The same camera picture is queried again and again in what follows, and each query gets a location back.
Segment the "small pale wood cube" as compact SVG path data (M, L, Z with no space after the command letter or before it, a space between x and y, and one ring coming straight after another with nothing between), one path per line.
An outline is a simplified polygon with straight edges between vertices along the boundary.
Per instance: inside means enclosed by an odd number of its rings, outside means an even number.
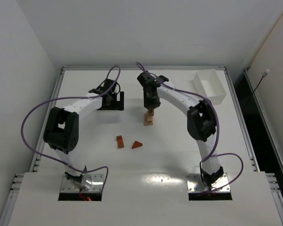
M148 122L153 121L153 116L145 115L145 120Z

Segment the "orange arch wood block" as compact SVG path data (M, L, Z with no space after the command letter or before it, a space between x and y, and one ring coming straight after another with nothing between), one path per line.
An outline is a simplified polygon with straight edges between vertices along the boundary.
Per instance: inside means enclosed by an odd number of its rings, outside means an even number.
M117 147L118 148L124 148L124 141L123 141L123 137L122 136L116 136L116 140L117 140Z

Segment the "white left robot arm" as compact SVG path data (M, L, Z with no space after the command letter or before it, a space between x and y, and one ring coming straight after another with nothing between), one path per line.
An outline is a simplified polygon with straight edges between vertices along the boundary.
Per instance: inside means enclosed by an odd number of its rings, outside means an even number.
M124 92L120 85L111 79L105 79L97 88L62 108L50 110L43 140L54 149L65 165L65 175L75 184L83 182L87 167L81 161L75 147L79 141L80 120L91 112L124 110Z

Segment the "engraved long wood block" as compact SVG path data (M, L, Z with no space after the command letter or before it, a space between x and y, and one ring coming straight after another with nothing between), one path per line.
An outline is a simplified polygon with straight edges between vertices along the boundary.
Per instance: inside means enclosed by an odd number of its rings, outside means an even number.
M148 126L148 125L149 125L149 123L148 123L148 116L147 116L146 113L144 114L144 125L145 125L145 126Z

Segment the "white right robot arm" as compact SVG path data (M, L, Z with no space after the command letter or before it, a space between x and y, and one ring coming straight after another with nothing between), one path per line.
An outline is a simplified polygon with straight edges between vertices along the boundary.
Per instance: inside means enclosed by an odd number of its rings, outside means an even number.
M196 99L178 91L163 75L151 76L148 71L137 77L143 88L144 107L153 112L164 99L178 108L187 117L187 131L196 140L200 156L202 180L211 187L224 170L216 154L219 140L219 119L211 102L205 98Z

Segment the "white translucent plastic bin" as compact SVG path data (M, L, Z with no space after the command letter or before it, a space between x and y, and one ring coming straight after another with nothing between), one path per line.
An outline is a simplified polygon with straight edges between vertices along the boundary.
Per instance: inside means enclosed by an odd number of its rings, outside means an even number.
M193 85L196 92L208 98L213 105L220 105L226 97L226 90L215 69L197 71Z

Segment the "striped dark wood block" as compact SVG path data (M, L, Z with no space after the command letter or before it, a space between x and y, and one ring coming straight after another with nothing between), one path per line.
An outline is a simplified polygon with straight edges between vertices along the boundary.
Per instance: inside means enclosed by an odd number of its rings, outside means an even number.
M154 109L153 109L152 107L150 107L150 108L148 109L148 115L149 115L149 116L153 116L153 115L154 115Z

